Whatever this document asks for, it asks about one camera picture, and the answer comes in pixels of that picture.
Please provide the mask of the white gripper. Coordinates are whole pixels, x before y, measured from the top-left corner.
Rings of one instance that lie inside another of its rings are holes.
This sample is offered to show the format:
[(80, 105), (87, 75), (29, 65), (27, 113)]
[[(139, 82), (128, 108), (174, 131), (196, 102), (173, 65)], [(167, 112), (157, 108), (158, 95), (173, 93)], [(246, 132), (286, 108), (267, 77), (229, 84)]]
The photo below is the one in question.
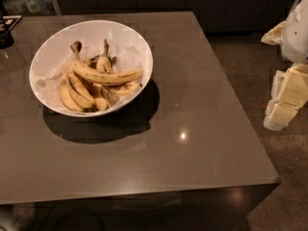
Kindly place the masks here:
[(308, 0), (301, 0), (289, 13), (281, 36), (281, 54), (299, 64), (286, 72), (275, 72), (263, 121), (271, 131), (281, 131), (308, 101)]

